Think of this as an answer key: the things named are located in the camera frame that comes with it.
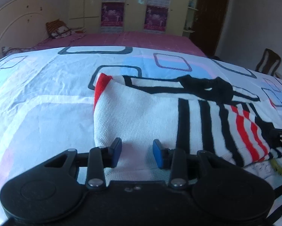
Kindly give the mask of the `orange white pillow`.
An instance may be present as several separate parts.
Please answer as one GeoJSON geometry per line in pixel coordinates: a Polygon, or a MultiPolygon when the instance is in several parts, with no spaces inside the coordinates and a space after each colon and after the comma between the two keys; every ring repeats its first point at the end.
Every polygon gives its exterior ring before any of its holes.
{"type": "Polygon", "coordinates": [[[67,36],[75,35],[75,34],[84,34],[85,29],[82,27],[78,28],[70,28],[67,24],[59,19],[55,21],[50,21],[45,24],[46,31],[49,38],[52,39],[60,39],[67,36]]]}

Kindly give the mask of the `cream corner shelf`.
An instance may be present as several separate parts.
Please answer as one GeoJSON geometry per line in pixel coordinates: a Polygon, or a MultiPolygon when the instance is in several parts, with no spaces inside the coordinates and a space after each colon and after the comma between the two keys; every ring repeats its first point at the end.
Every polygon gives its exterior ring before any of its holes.
{"type": "Polygon", "coordinates": [[[197,0],[189,0],[185,18],[185,25],[182,33],[182,35],[187,38],[190,38],[190,35],[194,33],[193,23],[195,21],[195,15],[197,11],[197,0]]]}

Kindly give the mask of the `white patterned bed sheet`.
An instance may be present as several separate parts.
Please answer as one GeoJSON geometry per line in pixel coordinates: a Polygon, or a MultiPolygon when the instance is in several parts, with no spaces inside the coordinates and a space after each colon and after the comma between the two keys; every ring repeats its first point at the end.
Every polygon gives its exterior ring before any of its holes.
{"type": "Polygon", "coordinates": [[[61,47],[0,59],[0,225],[282,225],[282,157],[239,167],[186,153],[188,185],[168,186],[153,152],[122,143],[106,188],[85,185],[101,73],[222,78],[282,119],[282,80],[215,59],[138,47],[61,47]]]}

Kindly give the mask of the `cream wardrobe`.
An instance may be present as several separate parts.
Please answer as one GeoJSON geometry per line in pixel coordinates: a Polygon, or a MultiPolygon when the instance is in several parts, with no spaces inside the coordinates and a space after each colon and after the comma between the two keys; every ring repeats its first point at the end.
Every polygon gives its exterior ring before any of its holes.
{"type": "Polygon", "coordinates": [[[69,24],[82,27],[89,34],[146,32],[182,36],[189,0],[69,0],[69,24]],[[104,2],[124,3],[122,27],[102,27],[101,8],[104,2]],[[168,8],[165,32],[144,29],[147,5],[168,8]]]}

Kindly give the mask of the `patterned small pillow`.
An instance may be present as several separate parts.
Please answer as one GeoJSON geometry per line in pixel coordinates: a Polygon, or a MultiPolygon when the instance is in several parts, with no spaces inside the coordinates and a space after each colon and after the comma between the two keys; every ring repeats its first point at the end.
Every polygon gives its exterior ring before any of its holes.
{"type": "Polygon", "coordinates": [[[31,52],[34,50],[34,47],[2,47],[2,55],[5,57],[12,54],[31,52]]]}

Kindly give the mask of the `lower right purple poster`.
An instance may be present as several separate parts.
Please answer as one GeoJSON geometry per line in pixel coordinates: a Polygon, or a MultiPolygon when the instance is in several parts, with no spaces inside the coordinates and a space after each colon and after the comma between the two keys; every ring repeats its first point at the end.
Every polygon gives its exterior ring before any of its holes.
{"type": "Polygon", "coordinates": [[[168,8],[147,5],[144,29],[165,32],[168,17],[168,8]]]}

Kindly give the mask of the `cream curved headboard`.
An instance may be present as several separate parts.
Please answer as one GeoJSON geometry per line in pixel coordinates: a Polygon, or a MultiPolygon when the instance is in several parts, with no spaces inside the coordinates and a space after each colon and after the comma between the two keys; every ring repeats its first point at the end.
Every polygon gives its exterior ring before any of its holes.
{"type": "Polygon", "coordinates": [[[44,0],[12,0],[0,8],[2,47],[32,47],[47,38],[46,23],[56,13],[44,0]]]}

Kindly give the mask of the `dark wooden door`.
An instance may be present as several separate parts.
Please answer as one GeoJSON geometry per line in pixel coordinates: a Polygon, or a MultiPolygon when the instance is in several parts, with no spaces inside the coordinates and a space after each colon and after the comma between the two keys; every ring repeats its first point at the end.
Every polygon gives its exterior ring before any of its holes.
{"type": "Polygon", "coordinates": [[[190,40],[206,56],[215,55],[229,0],[197,0],[190,40]]]}

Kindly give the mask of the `lower left purple poster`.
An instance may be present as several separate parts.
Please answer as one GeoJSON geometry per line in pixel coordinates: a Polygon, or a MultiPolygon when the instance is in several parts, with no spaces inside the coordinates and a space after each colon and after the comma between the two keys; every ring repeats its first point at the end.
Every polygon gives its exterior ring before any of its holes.
{"type": "Polygon", "coordinates": [[[102,27],[122,27],[124,20],[124,3],[104,2],[101,8],[102,27]]]}

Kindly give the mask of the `striped red black white sweater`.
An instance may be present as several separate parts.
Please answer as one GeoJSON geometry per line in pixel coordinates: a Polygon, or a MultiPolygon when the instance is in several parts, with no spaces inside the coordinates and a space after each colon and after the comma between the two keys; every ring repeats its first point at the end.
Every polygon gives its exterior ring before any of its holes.
{"type": "Polygon", "coordinates": [[[94,90],[94,143],[108,146],[121,138],[143,167],[152,143],[195,154],[211,152],[245,167],[282,157],[272,148],[270,129],[282,129],[271,99],[231,85],[222,78],[175,79],[109,76],[101,73],[94,90]]]}

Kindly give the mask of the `dark wooden chair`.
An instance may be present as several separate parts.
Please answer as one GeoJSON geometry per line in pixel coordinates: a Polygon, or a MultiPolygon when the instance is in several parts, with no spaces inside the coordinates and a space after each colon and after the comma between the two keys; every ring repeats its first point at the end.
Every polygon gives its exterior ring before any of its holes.
{"type": "Polygon", "coordinates": [[[262,59],[257,64],[255,71],[266,75],[274,76],[281,64],[281,57],[273,50],[266,48],[262,59]]]}

